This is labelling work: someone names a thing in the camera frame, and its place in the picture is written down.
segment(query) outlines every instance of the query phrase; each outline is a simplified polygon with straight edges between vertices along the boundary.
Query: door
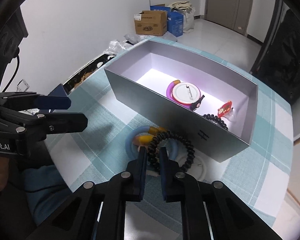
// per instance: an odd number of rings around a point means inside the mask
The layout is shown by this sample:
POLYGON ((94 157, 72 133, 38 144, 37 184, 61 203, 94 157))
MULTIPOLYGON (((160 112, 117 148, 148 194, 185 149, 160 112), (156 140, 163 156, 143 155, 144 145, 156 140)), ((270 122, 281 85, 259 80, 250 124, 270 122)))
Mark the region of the door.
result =
POLYGON ((252 0, 207 0, 205 19, 245 34, 252 0))

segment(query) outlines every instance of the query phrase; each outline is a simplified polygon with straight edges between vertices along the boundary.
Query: gray box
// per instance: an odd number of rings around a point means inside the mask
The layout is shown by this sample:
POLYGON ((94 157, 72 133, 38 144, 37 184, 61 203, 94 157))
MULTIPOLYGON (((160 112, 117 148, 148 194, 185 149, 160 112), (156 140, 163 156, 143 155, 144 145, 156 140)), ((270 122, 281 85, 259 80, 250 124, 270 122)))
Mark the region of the gray box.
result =
POLYGON ((187 136, 194 147, 218 162, 247 148, 257 114, 258 86, 209 58, 173 45, 148 40, 105 68, 116 98, 155 124, 187 136), (168 85, 179 79, 205 95, 192 112, 166 98, 168 85), (202 115, 217 114, 232 101, 236 122, 229 131, 202 115))

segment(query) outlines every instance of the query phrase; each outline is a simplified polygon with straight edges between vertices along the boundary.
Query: storage box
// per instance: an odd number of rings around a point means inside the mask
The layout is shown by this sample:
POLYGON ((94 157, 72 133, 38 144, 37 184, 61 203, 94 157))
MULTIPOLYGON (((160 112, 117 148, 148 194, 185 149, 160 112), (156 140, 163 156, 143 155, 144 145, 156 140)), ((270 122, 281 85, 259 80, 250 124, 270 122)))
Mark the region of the storage box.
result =
POLYGON ((134 15, 136 34, 162 36, 167 31, 166 11, 142 11, 134 15))
POLYGON ((222 162, 249 146, 257 114, 258 86, 230 68, 183 49, 147 40, 105 68, 116 98, 152 122, 187 136, 194 147, 222 162), (166 98, 174 80, 195 84, 205 95, 192 112, 166 98), (233 102, 229 131, 202 115, 233 102))
POLYGON ((150 10, 166 11, 167 14, 167 31, 176 37, 183 35, 183 15, 178 12, 172 12, 170 7, 165 7, 164 4, 152 5, 150 10))

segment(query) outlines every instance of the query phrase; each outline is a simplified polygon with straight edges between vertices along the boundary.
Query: blue box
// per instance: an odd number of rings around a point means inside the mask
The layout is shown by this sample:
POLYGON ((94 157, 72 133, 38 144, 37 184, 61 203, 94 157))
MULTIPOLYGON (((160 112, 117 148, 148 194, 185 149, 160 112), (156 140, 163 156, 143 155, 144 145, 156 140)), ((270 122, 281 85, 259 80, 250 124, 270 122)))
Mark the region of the blue box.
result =
POLYGON ((183 15, 178 12, 168 12, 167 31, 180 37, 183 35, 183 15))
POLYGON ((176 37, 183 35, 183 15, 178 12, 172 12, 170 7, 152 5, 151 11, 167 11, 167 31, 176 37))

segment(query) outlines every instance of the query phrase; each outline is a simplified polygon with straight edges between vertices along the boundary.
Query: tablecloth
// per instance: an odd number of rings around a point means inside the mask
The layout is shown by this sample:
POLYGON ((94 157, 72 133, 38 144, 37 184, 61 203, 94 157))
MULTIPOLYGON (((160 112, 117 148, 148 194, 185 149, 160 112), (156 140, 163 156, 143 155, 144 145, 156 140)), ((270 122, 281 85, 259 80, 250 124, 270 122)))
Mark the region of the tablecloth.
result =
MULTIPOLYGON (((292 162, 290 105, 258 79, 221 58, 177 42, 157 37, 152 40, 201 54, 258 85, 251 146, 222 163, 197 150, 196 155, 207 165, 205 182, 221 180, 272 226, 286 193, 292 162)), ((49 135, 46 139, 50 155, 72 191, 87 180, 100 183, 124 171, 129 161, 124 148, 128 133, 142 125, 155 125, 116 100, 103 68, 69 95, 72 105, 67 112, 82 112, 87 116, 85 131, 49 135)), ((127 239, 129 234, 132 238, 138 235, 146 239, 182 239, 180 205, 162 200, 159 177, 147 176, 144 200, 127 204, 126 228, 136 228, 126 230, 127 239)))

